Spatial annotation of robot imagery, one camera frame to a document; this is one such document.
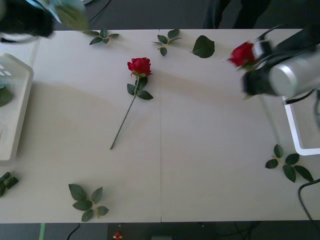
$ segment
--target green leaf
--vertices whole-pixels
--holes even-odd
[[[174,29],[168,32],[168,38],[174,39],[180,33],[179,29]]]
[[[299,161],[300,155],[298,153],[290,154],[286,157],[285,163],[288,165],[296,164]]]
[[[10,172],[6,172],[5,174],[3,174],[2,177],[0,177],[0,182],[3,182],[4,180],[7,180],[8,178],[10,178]]]
[[[126,89],[127,89],[128,93],[129,93],[130,95],[132,95],[132,96],[135,95],[135,89],[136,89],[136,87],[135,87],[134,85],[128,83],[128,84],[126,85]]]
[[[161,46],[162,46],[162,43],[161,43],[161,42],[159,42],[159,41],[152,41],[152,43],[154,43],[154,44],[158,44],[158,45],[161,45]]]
[[[102,191],[103,191],[103,187],[100,187],[92,193],[91,198],[95,204],[97,204],[100,201],[102,196]]]
[[[115,39],[115,38],[117,38],[117,37],[119,37],[119,33],[113,33],[113,34],[110,34],[110,35],[109,35],[109,38]]]
[[[144,100],[151,100],[151,99],[154,98],[153,96],[151,96],[150,93],[148,93],[147,91],[144,91],[144,90],[139,91],[139,93],[138,93],[137,96],[138,96],[139,98],[141,98],[141,99],[144,99]]]
[[[292,182],[296,182],[296,172],[295,169],[290,165],[284,165],[283,171],[285,176]]]
[[[10,188],[12,188],[14,185],[16,185],[18,182],[19,182],[19,180],[18,180],[16,177],[12,176],[12,177],[8,180],[8,182],[6,183],[6,188],[7,188],[7,189],[10,189]]]
[[[84,31],[83,33],[89,36],[99,36],[97,31]]]
[[[105,206],[98,206],[98,214],[100,216],[104,216],[109,212],[109,209],[106,208]]]
[[[86,14],[73,6],[60,5],[55,8],[61,22],[71,30],[86,31],[89,21]]]
[[[145,86],[147,85],[147,83],[148,83],[148,77],[142,77],[142,78],[140,78],[140,80],[139,80],[139,86],[138,86],[138,90],[143,90],[144,88],[145,88]]]
[[[100,37],[105,38],[107,36],[107,29],[103,28],[100,31]]]
[[[102,42],[104,42],[105,44],[107,44],[109,42],[110,38],[106,38],[106,39],[103,39]]]
[[[171,43],[173,43],[174,41],[179,40],[179,39],[182,39],[182,37],[177,37],[177,38],[175,38],[175,39],[170,39],[169,42],[168,42],[168,44],[171,44]]]
[[[94,216],[94,211],[92,209],[89,209],[82,214],[81,221],[86,223],[90,219],[92,219],[93,216]]]
[[[72,205],[75,209],[78,209],[80,211],[87,211],[92,207],[92,202],[89,200],[82,200],[77,201],[75,204]]]
[[[91,42],[90,42],[90,44],[89,45],[93,45],[93,44],[97,44],[97,43],[100,43],[100,42],[102,42],[102,38],[101,37],[96,37],[96,38],[94,38]]]
[[[279,159],[284,156],[284,150],[282,149],[282,147],[279,144],[274,146],[273,152],[274,152],[274,155]]]
[[[87,198],[86,191],[77,184],[69,184],[71,196],[76,201],[82,201]]]
[[[0,198],[3,196],[5,191],[6,191],[6,185],[4,184],[3,181],[0,181]]]
[[[13,94],[6,88],[0,88],[0,107],[10,103]]]
[[[167,55],[167,49],[165,48],[165,47],[160,47],[160,53],[161,53],[161,55],[162,56],[165,56],[165,55]]]
[[[192,53],[202,59],[207,59],[215,53],[215,42],[211,41],[206,36],[201,35],[195,41]]]
[[[267,169],[274,169],[278,166],[278,160],[277,159],[271,159],[269,161],[266,162],[265,167]]]
[[[158,35],[158,39],[163,44],[167,44],[168,43],[168,39],[165,36]]]
[[[309,182],[313,182],[314,178],[312,177],[311,173],[303,166],[296,165],[294,169],[306,180]]]

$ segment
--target white plastic container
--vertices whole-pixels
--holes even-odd
[[[0,77],[8,82],[8,89],[13,93],[12,100],[0,107],[0,166],[8,166],[16,159],[34,72],[5,53],[0,55]]]
[[[320,129],[314,116],[315,101],[314,92],[300,102],[285,105],[294,147],[302,156],[320,154]]]

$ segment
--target white table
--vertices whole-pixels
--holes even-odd
[[[265,168],[276,140],[258,99],[243,101],[242,72],[227,61],[263,30],[182,30],[166,57],[151,43],[158,30],[116,32],[121,37],[107,46],[89,46],[92,38],[78,32],[41,40],[17,161],[1,168],[21,180],[1,198],[0,223],[79,222],[70,183],[89,193],[104,187],[101,204],[110,212],[91,222],[307,219],[297,197],[306,181]],[[295,32],[269,36],[277,43]],[[200,35],[216,42],[211,58],[189,53]],[[154,99],[137,99],[110,151],[132,99],[127,62],[138,57],[151,59]],[[266,100],[291,153],[281,101]],[[318,157],[300,163],[318,177]],[[318,186],[303,199],[320,219]]]

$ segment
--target silver cylinder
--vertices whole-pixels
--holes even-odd
[[[294,96],[320,88],[320,51],[288,59],[269,72],[273,90],[279,96]]]

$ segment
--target green tape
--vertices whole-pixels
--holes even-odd
[[[39,240],[44,240],[45,239],[45,228],[46,228],[46,224],[45,223],[41,223]]]

